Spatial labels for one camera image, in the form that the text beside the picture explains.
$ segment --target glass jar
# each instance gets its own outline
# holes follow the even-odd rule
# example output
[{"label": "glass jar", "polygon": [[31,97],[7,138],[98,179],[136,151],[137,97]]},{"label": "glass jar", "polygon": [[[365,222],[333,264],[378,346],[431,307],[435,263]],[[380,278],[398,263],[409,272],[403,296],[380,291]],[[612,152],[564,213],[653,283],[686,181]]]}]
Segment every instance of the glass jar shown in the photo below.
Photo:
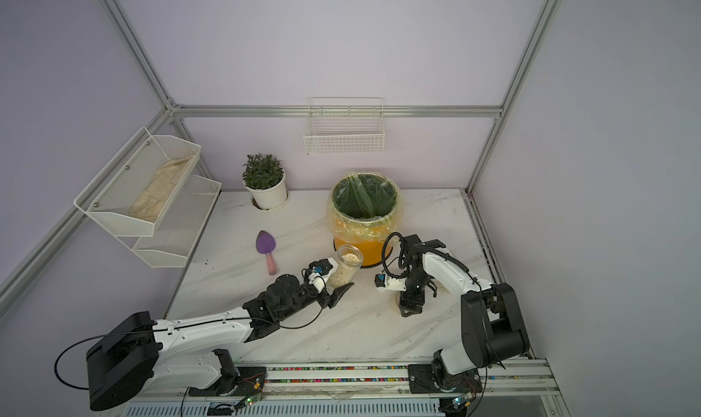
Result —
[{"label": "glass jar", "polygon": [[357,270],[363,265],[363,253],[352,245],[343,244],[336,250],[334,260],[338,267],[326,282],[326,286],[330,290],[335,290],[353,281]]}]

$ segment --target pink trowel handle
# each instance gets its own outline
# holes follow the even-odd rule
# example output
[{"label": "pink trowel handle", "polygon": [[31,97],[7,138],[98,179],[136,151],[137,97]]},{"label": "pink trowel handle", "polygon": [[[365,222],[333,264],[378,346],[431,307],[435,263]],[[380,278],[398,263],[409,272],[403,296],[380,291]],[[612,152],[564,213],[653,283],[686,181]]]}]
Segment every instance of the pink trowel handle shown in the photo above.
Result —
[{"label": "pink trowel handle", "polygon": [[273,260],[273,255],[270,253],[265,255],[265,258],[268,261],[268,275],[275,275],[277,274],[277,269],[275,267],[275,261]]}]

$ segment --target orange trash can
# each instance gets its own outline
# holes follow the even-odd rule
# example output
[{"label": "orange trash can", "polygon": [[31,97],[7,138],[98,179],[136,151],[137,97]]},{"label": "orange trash can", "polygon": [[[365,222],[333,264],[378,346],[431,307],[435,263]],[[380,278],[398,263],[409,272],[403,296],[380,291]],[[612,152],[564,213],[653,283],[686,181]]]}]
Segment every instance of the orange trash can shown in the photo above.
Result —
[{"label": "orange trash can", "polygon": [[375,172],[346,175],[332,189],[327,206],[334,248],[343,244],[357,247],[363,253],[363,268],[381,264],[382,246],[397,231],[403,212],[399,188],[386,176]]}]

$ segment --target aluminum frame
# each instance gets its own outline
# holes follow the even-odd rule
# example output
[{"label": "aluminum frame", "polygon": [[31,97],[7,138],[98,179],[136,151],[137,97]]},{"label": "aluminum frame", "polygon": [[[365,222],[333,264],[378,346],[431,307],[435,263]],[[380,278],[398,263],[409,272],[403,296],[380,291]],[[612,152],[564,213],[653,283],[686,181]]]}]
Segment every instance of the aluminum frame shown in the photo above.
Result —
[{"label": "aluminum frame", "polygon": [[[184,105],[173,108],[181,117],[307,117],[308,105]],[[501,116],[499,105],[384,105],[382,115],[407,117]]]},{"label": "aluminum frame", "polygon": [[[99,0],[103,6],[108,18],[115,27],[118,35],[127,46],[130,54],[132,54],[139,70],[144,75],[150,88],[153,90],[156,98],[161,103],[162,109],[156,114],[154,119],[148,125],[150,132],[157,132],[169,120],[182,138],[189,141],[194,141],[190,132],[185,125],[183,118],[186,117],[306,117],[309,114],[309,106],[181,106],[177,104],[171,96],[169,96],[165,86],[156,72],[156,69],[148,58],[146,51],[139,41],[135,29],[131,26],[126,16],[125,10],[122,8],[118,0]],[[468,208],[468,213],[473,224],[473,228],[478,234],[478,240],[482,246],[485,258],[492,273],[492,277],[497,282],[503,281],[503,274],[496,260],[491,242],[486,234],[484,224],[479,216],[477,203],[475,202],[472,192],[475,190],[479,182],[479,178],[484,171],[484,167],[489,160],[491,153],[494,150],[496,141],[498,141],[501,132],[507,122],[509,113],[513,107],[514,101],[517,98],[528,72],[535,60],[536,54],[543,42],[543,38],[547,33],[548,27],[552,23],[552,19],[562,0],[545,0],[543,7],[540,10],[538,20],[533,27],[531,36],[521,60],[514,72],[514,76],[504,97],[504,102],[501,106],[384,106],[383,114],[386,117],[491,117],[494,118],[494,124],[490,135],[486,140],[484,148],[480,154],[478,164],[472,172],[469,183],[466,187],[466,193],[463,196]],[[115,155],[110,163],[103,168],[100,177],[108,179],[113,174],[124,160],[138,147],[138,141],[134,141],[132,145],[126,146]],[[203,159],[200,159],[198,167],[207,178],[212,179],[209,169]],[[91,190],[97,193],[100,190],[101,181],[95,181],[91,184]],[[92,199],[91,194],[86,194],[85,199]],[[0,287],[0,324],[12,312],[14,307],[21,301],[22,297],[27,293],[31,286],[37,281],[46,265],[51,263],[56,253],[61,246],[65,244],[67,239],[73,234],[75,229],[84,220],[84,215],[73,207],[68,211],[61,221],[42,239],[40,244],[30,253],[27,258],[15,269],[13,275],[3,282]],[[183,268],[181,277],[184,275],[187,267]],[[557,411],[565,414],[566,407],[562,396],[551,396],[548,403],[552,407],[556,407]]]},{"label": "aluminum frame", "polygon": [[469,194],[474,192],[475,188],[477,187],[479,177],[482,176],[484,167],[486,166],[487,161],[489,161],[491,153],[494,151],[496,142],[504,129],[504,125],[506,125],[509,113],[513,109],[514,102],[516,101],[516,98],[523,87],[533,62],[536,60],[536,55],[538,54],[540,46],[543,44],[543,39],[548,33],[548,28],[552,24],[552,19],[554,18],[561,2],[562,0],[545,0],[543,7],[540,9],[540,14],[536,20],[536,24],[533,26],[533,31],[530,33],[528,44],[521,55],[521,60],[516,67],[514,76],[511,79],[511,84],[509,84],[509,88],[506,91],[506,96],[504,96],[502,113],[500,117],[494,121],[494,125],[491,128],[491,132],[489,132],[489,137],[487,137],[482,153],[479,155],[478,164],[475,166],[475,169],[472,171],[472,175],[470,176],[470,180],[466,188]]}]

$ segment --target white wire basket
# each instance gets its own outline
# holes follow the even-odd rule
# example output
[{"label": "white wire basket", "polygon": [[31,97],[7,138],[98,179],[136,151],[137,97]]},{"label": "white wire basket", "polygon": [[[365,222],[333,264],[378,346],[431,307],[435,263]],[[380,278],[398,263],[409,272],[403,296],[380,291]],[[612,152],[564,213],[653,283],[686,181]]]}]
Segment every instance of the white wire basket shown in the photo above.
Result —
[{"label": "white wire basket", "polygon": [[139,237],[130,246],[152,268],[182,268],[187,264],[222,189],[222,183],[198,175],[190,175],[184,183],[156,234]]},{"label": "white wire basket", "polygon": [[304,146],[310,156],[378,153],[385,149],[380,97],[309,98]]},{"label": "white wire basket", "polygon": [[[85,191],[74,201],[78,209],[115,237],[154,236],[200,158],[201,147],[191,141],[169,135],[151,135],[145,128],[138,131],[135,137],[143,133],[146,133],[145,141],[89,207],[83,208],[78,203]],[[183,168],[179,182],[155,220],[151,222],[129,216],[132,206],[149,185],[156,170],[170,159],[187,156],[193,158]]]}]

